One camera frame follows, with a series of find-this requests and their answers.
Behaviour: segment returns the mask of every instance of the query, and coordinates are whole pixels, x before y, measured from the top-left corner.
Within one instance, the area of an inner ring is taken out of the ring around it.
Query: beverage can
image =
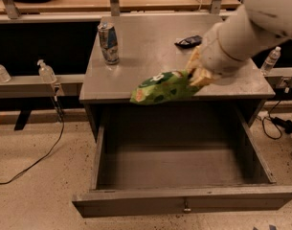
[[[117,64],[119,62],[118,40],[114,25],[102,22],[98,26],[98,33],[105,63],[109,65]]]

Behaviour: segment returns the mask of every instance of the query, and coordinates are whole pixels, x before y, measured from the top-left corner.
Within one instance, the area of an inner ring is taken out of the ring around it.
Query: green bag
[[[132,92],[134,104],[161,104],[193,96],[201,87],[190,86],[190,74],[186,70],[160,73],[142,82]]]

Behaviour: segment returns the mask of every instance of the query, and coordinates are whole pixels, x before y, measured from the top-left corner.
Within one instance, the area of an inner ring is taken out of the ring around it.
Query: plastic bottle
[[[52,67],[49,65],[46,65],[46,63],[43,61],[43,59],[40,59],[38,61],[37,65],[40,65],[39,75],[44,82],[53,83],[53,82],[57,81],[56,75],[55,75]]]
[[[260,71],[261,73],[266,76],[269,74],[271,69],[275,66],[277,63],[279,57],[281,56],[281,48],[276,47],[274,50],[272,50],[267,57],[267,59],[263,62]]]
[[[11,80],[11,76],[3,65],[0,65],[0,82]]]

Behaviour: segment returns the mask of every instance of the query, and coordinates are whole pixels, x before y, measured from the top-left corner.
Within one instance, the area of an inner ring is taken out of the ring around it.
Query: table
[[[90,191],[73,198],[83,217],[274,210],[292,199],[292,186],[277,184],[249,129],[274,96],[252,61],[189,100],[128,102],[141,81],[183,68],[191,50],[174,41],[203,35],[219,16],[102,20],[115,24],[120,62],[106,66],[96,40],[79,97],[97,141]]]
[[[212,0],[203,0],[203,9],[208,9]],[[52,0],[47,3],[15,3],[22,13],[41,12],[109,12],[109,0]],[[235,9],[240,5],[237,0],[222,0],[221,9]],[[131,11],[191,11],[197,10],[196,0],[120,0],[122,12]],[[0,1],[0,13],[4,5]]]

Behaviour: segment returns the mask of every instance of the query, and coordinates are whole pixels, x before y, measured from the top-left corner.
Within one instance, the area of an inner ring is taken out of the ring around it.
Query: beige floor
[[[34,111],[23,130],[13,131],[17,114],[0,112],[0,181],[11,179],[43,156],[61,131],[53,110]],[[274,114],[292,120],[288,105]],[[267,128],[272,134],[276,132],[269,125]],[[263,134],[259,120],[251,130],[278,183],[292,184],[292,134],[271,140]],[[292,229],[292,201],[270,212],[84,219],[71,199],[89,189],[95,148],[84,111],[66,110],[62,138],[50,157],[11,184],[0,186],[0,230],[268,230],[270,224],[278,230]]]

